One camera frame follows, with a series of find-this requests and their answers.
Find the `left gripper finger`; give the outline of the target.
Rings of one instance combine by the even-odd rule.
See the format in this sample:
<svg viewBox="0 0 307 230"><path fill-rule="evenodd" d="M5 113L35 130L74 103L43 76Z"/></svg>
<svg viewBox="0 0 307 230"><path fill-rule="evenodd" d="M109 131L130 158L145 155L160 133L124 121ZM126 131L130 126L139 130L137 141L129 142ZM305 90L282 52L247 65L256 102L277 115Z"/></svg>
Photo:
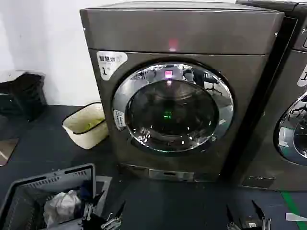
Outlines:
<svg viewBox="0 0 307 230"><path fill-rule="evenodd" d="M102 230L119 230L122 224L122 213L125 207L126 201L124 201L119 210L114 214L110 213L106 220L103 221L103 224L100 226Z"/></svg>
<svg viewBox="0 0 307 230"><path fill-rule="evenodd" d="M85 220L90 221L91 215L94 213L94 209L97 206L101 197L103 196L104 192L105 191L103 190L94 198L82 201L82 210L83 210L82 221Z"/></svg>

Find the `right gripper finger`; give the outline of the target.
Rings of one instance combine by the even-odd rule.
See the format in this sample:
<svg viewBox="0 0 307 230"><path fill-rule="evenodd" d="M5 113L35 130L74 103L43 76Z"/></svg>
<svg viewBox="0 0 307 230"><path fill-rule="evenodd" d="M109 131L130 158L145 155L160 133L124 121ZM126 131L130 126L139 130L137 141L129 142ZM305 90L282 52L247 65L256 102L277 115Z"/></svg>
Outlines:
<svg viewBox="0 0 307 230"><path fill-rule="evenodd" d="M229 206L226 206L226 212L227 212L227 218L229 220L229 223L227 224L227 229L228 230L237 230L238 227L237 227L237 225L234 222L234 218L233 218L233 215L232 215L232 213L230 211Z"/></svg>
<svg viewBox="0 0 307 230"><path fill-rule="evenodd" d="M271 229L271 218L265 218L264 212L262 209L256 204L254 200L252 200L252 204L255 208L256 214L258 215L258 221L255 227L252 227L253 230L270 230Z"/></svg>

